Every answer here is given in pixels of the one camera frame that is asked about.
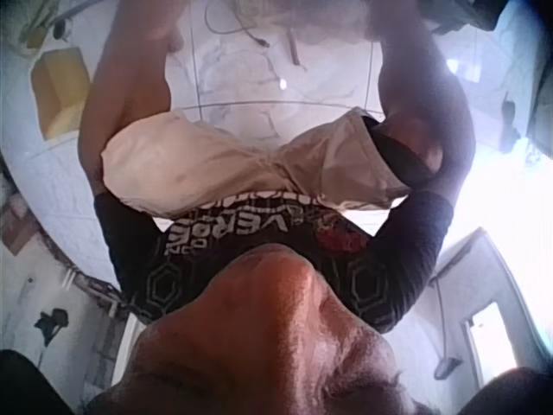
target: wire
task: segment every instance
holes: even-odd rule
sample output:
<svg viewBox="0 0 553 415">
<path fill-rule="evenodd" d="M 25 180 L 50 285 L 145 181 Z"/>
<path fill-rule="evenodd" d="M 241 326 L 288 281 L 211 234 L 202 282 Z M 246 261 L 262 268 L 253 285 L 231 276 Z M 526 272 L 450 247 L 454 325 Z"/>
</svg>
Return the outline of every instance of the wire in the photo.
<svg viewBox="0 0 553 415">
<path fill-rule="evenodd" d="M 234 14 L 234 17 L 236 18 L 236 21 L 240 25 L 240 29 L 227 30 L 227 31 L 214 29 L 212 27 L 212 25 L 209 23 L 209 18 L 208 18 L 209 8 L 211 7 L 211 5 L 213 3 L 213 0 L 210 0 L 210 2 L 207 3 L 206 8 L 204 9 L 204 22 L 206 23 L 206 27 L 210 32 L 212 32 L 216 35 L 232 35 L 234 33 L 244 32 L 246 35 L 248 35 L 248 37 L 250 37 L 259 46 L 261 46 L 263 48 L 269 48 L 270 47 L 270 43 L 268 43 L 265 39 L 260 39 L 260 38 L 258 38 L 258 37 L 251 34 L 250 30 L 255 29 L 256 26 L 250 26 L 248 28 L 244 26 L 244 24 L 242 23 L 242 20 L 240 19 L 239 14 L 238 14 L 238 7 L 237 7 L 237 4 L 236 4 L 236 0 L 231 0 L 232 5 L 230 5 L 226 0 L 220 0 L 220 1 L 226 7 L 228 7 L 229 10 Z"/>
<path fill-rule="evenodd" d="M 446 317 L 445 313 L 443 311 L 443 301 L 442 301 L 442 290 L 440 290 L 440 280 L 436 279 L 435 281 L 435 287 L 438 291 L 438 303 L 440 304 L 440 316 L 442 316 L 442 337 L 443 337 L 443 356 L 442 358 L 445 359 L 448 355 L 448 343 L 447 343 L 447 337 L 446 337 Z"/>
</svg>

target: beige cloth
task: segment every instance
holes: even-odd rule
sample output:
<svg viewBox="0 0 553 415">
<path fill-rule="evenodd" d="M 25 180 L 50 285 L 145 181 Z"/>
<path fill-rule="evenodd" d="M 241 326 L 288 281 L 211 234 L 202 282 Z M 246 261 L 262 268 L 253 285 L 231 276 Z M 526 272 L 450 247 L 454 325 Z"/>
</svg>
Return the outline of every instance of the beige cloth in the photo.
<svg viewBox="0 0 553 415">
<path fill-rule="evenodd" d="M 191 123 L 179 111 L 119 132 L 103 153 L 104 181 L 123 203 L 174 219 L 191 208 L 242 193 L 283 190 L 339 210 L 389 208 L 408 188 L 380 157 L 354 109 L 276 151 Z"/>
</svg>

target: yellow box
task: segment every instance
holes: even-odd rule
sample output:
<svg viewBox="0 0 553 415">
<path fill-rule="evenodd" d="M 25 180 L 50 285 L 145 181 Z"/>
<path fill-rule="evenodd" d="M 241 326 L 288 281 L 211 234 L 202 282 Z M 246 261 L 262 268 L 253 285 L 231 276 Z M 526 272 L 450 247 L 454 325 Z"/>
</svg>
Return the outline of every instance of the yellow box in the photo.
<svg viewBox="0 0 553 415">
<path fill-rule="evenodd" d="M 79 48 L 46 52 L 31 73 L 39 123 L 49 140 L 79 129 L 90 77 Z"/>
</svg>

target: man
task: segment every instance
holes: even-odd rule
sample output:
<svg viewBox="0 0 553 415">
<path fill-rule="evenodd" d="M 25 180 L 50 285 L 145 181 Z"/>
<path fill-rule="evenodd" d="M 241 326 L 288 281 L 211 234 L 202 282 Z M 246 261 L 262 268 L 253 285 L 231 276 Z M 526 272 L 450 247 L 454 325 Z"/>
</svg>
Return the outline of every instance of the man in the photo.
<svg viewBox="0 0 553 415">
<path fill-rule="evenodd" d="M 130 306 L 149 323 L 123 380 L 91 412 L 427 412 L 398 383 L 381 334 L 428 282 L 471 168 L 474 133 L 415 2 L 373 0 L 386 120 L 350 115 L 365 125 L 359 140 L 404 183 L 423 172 L 374 237 L 300 186 L 209 200 L 166 233 L 108 190 L 102 152 L 110 139 L 168 111 L 164 64 L 184 3 L 122 1 L 83 115 L 79 157 L 111 259 Z"/>
</svg>

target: skin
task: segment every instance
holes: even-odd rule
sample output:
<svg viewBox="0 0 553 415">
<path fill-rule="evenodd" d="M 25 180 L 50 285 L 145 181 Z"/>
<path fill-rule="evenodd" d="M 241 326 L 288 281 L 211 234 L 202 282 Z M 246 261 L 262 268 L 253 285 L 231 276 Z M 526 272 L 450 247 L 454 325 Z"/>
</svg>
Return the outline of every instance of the skin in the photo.
<svg viewBox="0 0 553 415">
<path fill-rule="evenodd" d="M 383 337 L 306 259 L 266 245 L 146 328 L 108 400 L 118 413 L 413 413 L 396 377 Z"/>
<path fill-rule="evenodd" d="M 83 114 L 79 158 L 106 191 L 101 153 L 118 131 L 170 106 L 164 79 L 179 0 L 122 0 Z M 456 78 L 411 0 L 373 0 L 383 45 L 379 129 L 437 171 L 424 189 L 455 205 L 474 157 Z M 193 303 L 151 324 L 123 380 L 92 413 L 428 413 L 397 382 L 390 346 L 351 314 L 303 257 L 248 252 Z"/>
</svg>

